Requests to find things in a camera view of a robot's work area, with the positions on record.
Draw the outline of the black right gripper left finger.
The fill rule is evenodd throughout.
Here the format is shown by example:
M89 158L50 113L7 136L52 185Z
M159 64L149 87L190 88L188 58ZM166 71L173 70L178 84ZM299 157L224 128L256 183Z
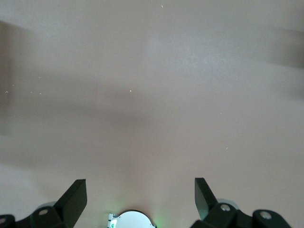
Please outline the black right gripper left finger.
M53 206L16 222L18 228L73 228L87 205L86 180L76 180Z

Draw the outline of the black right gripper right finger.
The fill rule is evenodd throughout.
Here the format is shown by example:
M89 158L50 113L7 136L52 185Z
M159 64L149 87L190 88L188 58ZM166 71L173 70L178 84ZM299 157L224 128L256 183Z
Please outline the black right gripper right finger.
M232 204L219 202L204 178L195 178L195 204L200 219L193 228L288 228L288 222L278 213L255 210L252 216Z

